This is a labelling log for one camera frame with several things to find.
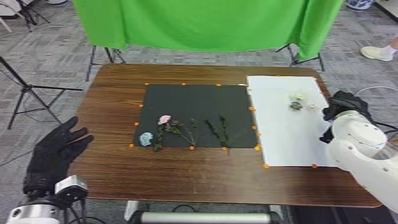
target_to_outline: black glove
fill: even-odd
[[[337,115],[347,110],[356,110],[365,117],[372,120],[372,115],[369,112],[369,103],[353,93],[338,91],[338,93],[329,98],[329,108],[324,109],[324,119],[326,121],[333,120]]]
[[[79,118],[74,117],[36,145],[24,182],[26,194],[33,191],[54,193],[56,184],[68,176],[70,164],[95,140],[93,135],[86,136],[88,128],[72,132],[77,123]]]

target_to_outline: pink flower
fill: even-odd
[[[159,125],[166,124],[171,120],[171,115],[164,115],[159,119]]]

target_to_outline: metal stand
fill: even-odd
[[[38,25],[38,22],[35,20],[35,16],[31,14],[31,11],[35,12],[36,16],[42,17],[42,19],[49,23],[51,23],[51,21],[49,21],[47,17],[40,14],[40,12],[33,9],[33,7],[27,5],[27,3],[22,0],[17,0],[17,1],[19,1],[19,4],[20,4],[20,7],[22,7],[22,14],[24,14],[26,21],[27,21],[29,32],[33,32],[31,24]]]
[[[139,201],[129,201],[125,219],[130,224],[282,224],[283,219],[276,212],[269,213],[187,213],[146,212],[139,210]]]
[[[317,56],[315,58],[312,58],[312,59],[301,61],[301,60],[299,60],[299,54],[294,55],[294,51],[292,51],[290,44],[287,44],[287,45],[283,46],[283,48],[278,49],[276,52],[282,52],[287,48],[289,48],[289,50],[290,50],[290,58],[292,58],[290,67],[292,67],[294,65],[299,65],[299,64],[306,63],[308,61],[321,60],[321,68],[322,68],[322,71],[326,71],[326,65],[324,65],[324,60],[322,60],[321,53],[319,53],[319,56]]]
[[[65,92],[67,92],[68,90],[72,90],[72,91],[84,91],[84,90],[83,90],[83,89],[75,89],[75,88],[63,88],[63,87],[52,87],[52,86],[36,86],[36,85],[31,85],[31,84],[26,82],[26,80],[22,79],[22,76],[19,75],[19,73],[17,73],[17,71],[15,71],[15,69],[13,69],[11,65],[10,65],[10,63],[6,62],[4,57],[0,57],[0,63],[3,63],[3,65],[4,65],[4,67],[8,68],[11,74],[13,74],[15,78],[17,78],[17,81],[19,81],[19,83],[20,83],[20,86],[22,86],[22,94],[20,94],[20,98],[19,98],[19,103],[17,103],[17,108],[15,108],[15,112],[13,112],[13,117],[11,117],[11,121],[10,121],[10,127],[8,127],[8,129],[11,129],[11,127],[13,127],[13,123],[15,123],[17,115],[19,115],[19,114],[24,114],[24,113],[29,113],[29,112],[35,112],[35,111],[43,111],[43,110],[47,110],[49,113],[51,113],[51,115],[54,116],[56,121],[61,123],[61,120],[59,120],[58,116],[56,116],[56,114],[54,114],[54,112],[52,112],[51,107],[52,107],[52,105],[54,105],[54,103],[56,103],[56,101],[58,101],[58,99],[59,99],[59,97],[61,97],[61,95],[65,94]],[[61,93],[58,94],[58,96],[56,96],[56,98],[54,98],[54,100],[52,100],[52,102],[51,102],[49,104],[45,103],[45,101],[43,101],[43,99],[42,99],[38,93],[35,92],[35,89],[56,89],[56,90],[61,90]],[[38,102],[40,102],[40,104],[42,104],[43,107],[38,108],[38,109],[33,109],[33,110],[20,111],[22,101],[24,101],[24,97],[26,97],[26,94],[27,94],[27,93],[33,95],[33,97],[35,97],[35,99],[38,100]]]
[[[127,64],[125,58],[122,57],[122,51],[118,49],[113,49],[115,54],[111,54],[111,49],[106,47],[106,52],[107,52],[111,63],[113,64],[116,63],[116,57],[118,57],[122,59],[122,64]],[[95,63],[95,58],[97,58],[97,45],[93,45],[93,50],[91,50],[91,63],[90,63],[90,69],[88,69],[88,74],[86,74],[86,82],[90,82],[90,80],[91,80],[93,66],[102,65],[102,64]]]

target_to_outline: white paper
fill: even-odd
[[[250,95],[266,164],[335,167],[328,144],[319,140],[331,124],[324,121],[328,101],[315,78],[250,76]],[[299,111],[290,108],[298,95],[305,97]]]

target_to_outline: white cabinet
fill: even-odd
[[[31,4],[31,2],[35,0],[22,0],[22,1],[27,4]],[[0,0],[0,3],[6,3],[13,7],[13,9],[20,12],[22,7],[20,7],[20,4],[19,4],[19,1],[17,0]],[[15,16],[15,14],[17,13],[13,12],[13,10],[6,6],[0,5],[0,16]]]

